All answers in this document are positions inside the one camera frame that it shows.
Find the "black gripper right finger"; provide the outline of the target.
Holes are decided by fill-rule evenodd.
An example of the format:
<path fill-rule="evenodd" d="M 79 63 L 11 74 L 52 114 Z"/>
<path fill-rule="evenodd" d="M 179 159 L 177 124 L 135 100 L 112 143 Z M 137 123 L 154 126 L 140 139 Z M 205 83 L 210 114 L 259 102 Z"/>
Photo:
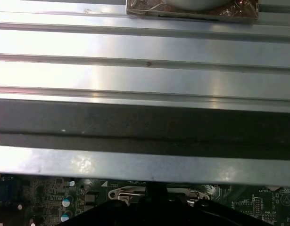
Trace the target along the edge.
<path fill-rule="evenodd" d="M 191 207 L 185 199 L 169 200 L 167 187 L 156 183 L 157 226 L 268 226 L 255 217 L 213 202 L 198 200 Z"/>

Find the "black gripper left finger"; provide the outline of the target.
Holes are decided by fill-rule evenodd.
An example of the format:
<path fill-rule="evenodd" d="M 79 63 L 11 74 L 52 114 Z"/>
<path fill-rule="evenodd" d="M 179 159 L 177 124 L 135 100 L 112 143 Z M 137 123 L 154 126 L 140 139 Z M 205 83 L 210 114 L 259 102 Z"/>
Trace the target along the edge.
<path fill-rule="evenodd" d="M 62 226 L 156 226 L 157 217 L 151 204 L 157 195 L 157 183 L 148 182 L 143 196 L 137 204 L 110 200 L 87 210 L 65 222 Z"/>

